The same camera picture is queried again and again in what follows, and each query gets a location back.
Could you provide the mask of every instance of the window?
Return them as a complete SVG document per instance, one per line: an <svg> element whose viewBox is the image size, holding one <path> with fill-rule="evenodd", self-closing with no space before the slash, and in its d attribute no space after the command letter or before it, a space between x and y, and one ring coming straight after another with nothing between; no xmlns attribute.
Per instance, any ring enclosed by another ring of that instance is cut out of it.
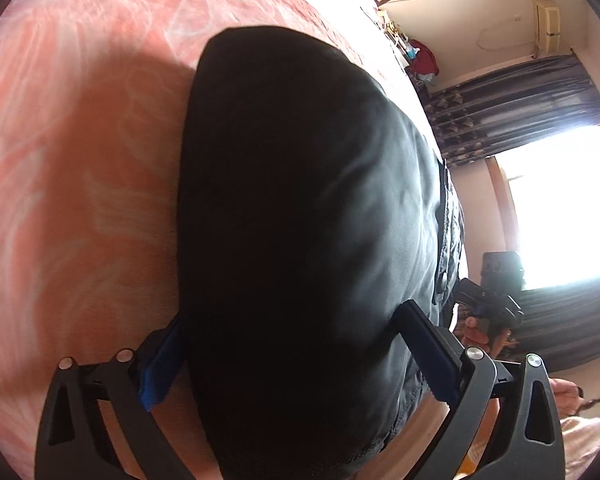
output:
<svg viewBox="0 0 600 480"><path fill-rule="evenodd" d="M516 207L526 288L600 276L600 126L496 156Z"/></svg>

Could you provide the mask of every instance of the air conditioner unit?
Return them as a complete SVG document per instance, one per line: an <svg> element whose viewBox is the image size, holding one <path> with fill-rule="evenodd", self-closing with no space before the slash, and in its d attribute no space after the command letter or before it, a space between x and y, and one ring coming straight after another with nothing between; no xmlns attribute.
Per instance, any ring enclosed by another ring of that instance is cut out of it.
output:
<svg viewBox="0 0 600 480"><path fill-rule="evenodd" d="M536 20L536 46L547 54L560 47L560 8L553 0L532 0Z"/></svg>

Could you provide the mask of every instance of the pink patterned blanket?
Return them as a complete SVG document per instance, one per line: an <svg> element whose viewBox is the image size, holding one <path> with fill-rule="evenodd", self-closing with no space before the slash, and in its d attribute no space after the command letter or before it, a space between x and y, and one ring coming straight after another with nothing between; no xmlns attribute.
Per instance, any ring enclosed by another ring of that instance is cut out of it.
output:
<svg viewBox="0 0 600 480"><path fill-rule="evenodd" d="M108 360L176 311L180 133L210 37L275 24L332 43L432 139L360 6L308 1L13 0L1 17L0 449L24 479L58 360ZM154 414L199 480L220 479L186 381Z"/></svg>

